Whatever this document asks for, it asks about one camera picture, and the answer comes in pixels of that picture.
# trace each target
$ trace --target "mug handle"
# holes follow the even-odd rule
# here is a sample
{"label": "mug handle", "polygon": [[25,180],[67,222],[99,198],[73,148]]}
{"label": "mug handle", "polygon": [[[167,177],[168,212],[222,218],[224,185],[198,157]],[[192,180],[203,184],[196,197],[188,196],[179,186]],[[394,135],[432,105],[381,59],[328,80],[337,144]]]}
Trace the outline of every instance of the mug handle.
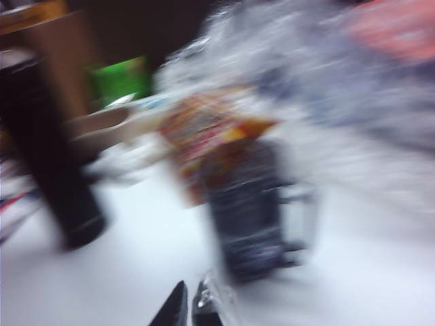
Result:
{"label": "mug handle", "polygon": [[[281,187],[290,187],[295,185],[304,185],[307,189],[300,193],[294,194],[286,197],[278,197],[278,204],[291,204],[292,202],[303,202],[306,206],[305,216],[304,218],[304,229],[310,229],[311,233],[315,233],[315,226],[317,222],[317,207],[318,207],[318,195],[315,190],[315,186],[312,183],[306,181],[284,181],[275,187],[265,190],[265,192],[272,191],[274,189],[278,189]],[[282,260],[280,261],[280,267],[294,267],[302,265],[300,259],[298,259],[297,252],[307,249],[307,244],[301,240],[295,240],[292,242],[284,242],[283,243],[283,252],[284,253],[293,253],[292,257],[286,257],[283,255]]]}

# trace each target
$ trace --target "green object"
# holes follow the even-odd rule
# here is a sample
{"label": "green object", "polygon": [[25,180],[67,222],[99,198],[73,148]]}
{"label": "green object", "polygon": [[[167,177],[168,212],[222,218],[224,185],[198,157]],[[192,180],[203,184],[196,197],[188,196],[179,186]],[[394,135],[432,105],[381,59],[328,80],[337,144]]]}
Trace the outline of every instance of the green object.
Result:
{"label": "green object", "polygon": [[137,100],[150,94],[146,58],[140,56],[92,71],[92,84],[104,107]]}

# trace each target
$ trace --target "black mug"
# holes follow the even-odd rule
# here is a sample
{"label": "black mug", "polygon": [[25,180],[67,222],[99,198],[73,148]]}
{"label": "black mug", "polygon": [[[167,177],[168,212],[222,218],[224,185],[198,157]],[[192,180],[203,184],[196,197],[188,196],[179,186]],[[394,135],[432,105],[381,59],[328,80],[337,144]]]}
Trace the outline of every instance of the black mug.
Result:
{"label": "black mug", "polygon": [[65,235],[80,247],[104,229],[105,219],[80,172],[41,72],[26,50],[0,52],[0,118]]}
{"label": "black mug", "polygon": [[[300,201],[304,222],[313,229],[317,214],[317,195],[309,183],[282,181],[278,176],[273,144],[254,141],[243,150],[243,157],[219,186],[205,178],[205,192],[229,273],[239,281],[266,276],[275,268],[298,266],[299,253],[307,249],[307,239],[285,241],[280,205]],[[216,170],[216,156],[203,162],[203,173]],[[281,188],[303,185],[304,190],[280,196]]]}

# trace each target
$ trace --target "dark background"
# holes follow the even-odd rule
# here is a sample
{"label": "dark background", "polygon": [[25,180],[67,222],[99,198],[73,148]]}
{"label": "dark background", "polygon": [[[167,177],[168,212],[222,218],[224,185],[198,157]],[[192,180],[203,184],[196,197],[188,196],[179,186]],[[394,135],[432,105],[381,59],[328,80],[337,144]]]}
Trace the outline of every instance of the dark background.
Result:
{"label": "dark background", "polygon": [[154,70],[166,56],[198,36],[215,0],[67,0],[71,11],[88,10],[106,65],[142,54]]}

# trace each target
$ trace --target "red object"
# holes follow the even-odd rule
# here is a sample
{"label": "red object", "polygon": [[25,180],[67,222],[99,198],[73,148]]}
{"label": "red object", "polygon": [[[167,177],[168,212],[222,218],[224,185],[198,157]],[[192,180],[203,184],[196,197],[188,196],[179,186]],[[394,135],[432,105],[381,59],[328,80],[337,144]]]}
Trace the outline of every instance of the red object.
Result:
{"label": "red object", "polygon": [[349,29],[359,42],[401,60],[435,58],[435,0],[375,0],[354,12]]}

